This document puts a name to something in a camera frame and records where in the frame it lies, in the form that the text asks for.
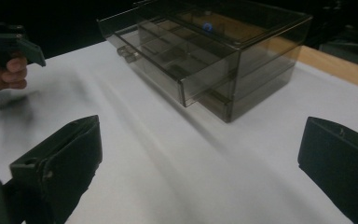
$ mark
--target white table surface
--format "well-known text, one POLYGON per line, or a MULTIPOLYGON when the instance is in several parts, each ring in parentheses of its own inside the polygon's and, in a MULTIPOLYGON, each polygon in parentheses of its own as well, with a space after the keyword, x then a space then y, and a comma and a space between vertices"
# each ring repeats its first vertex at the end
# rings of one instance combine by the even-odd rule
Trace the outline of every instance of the white table surface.
POLYGON ((107 42, 47 63, 28 66, 27 89, 0 92, 0 179, 66 123, 99 115, 103 162, 67 223, 351 223, 296 159, 309 116, 358 132, 357 86, 297 63, 225 124, 166 101, 107 42))

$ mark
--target plastic storage box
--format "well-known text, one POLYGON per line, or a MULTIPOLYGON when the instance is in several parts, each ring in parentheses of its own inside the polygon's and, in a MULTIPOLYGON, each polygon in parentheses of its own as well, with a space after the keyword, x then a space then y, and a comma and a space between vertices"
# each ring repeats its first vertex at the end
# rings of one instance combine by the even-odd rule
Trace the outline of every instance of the plastic storage box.
POLYGON ((143 1, 98 21, 127 63, 183 106, 231 122, 292 75, 311 16, 246 1, 143 1))

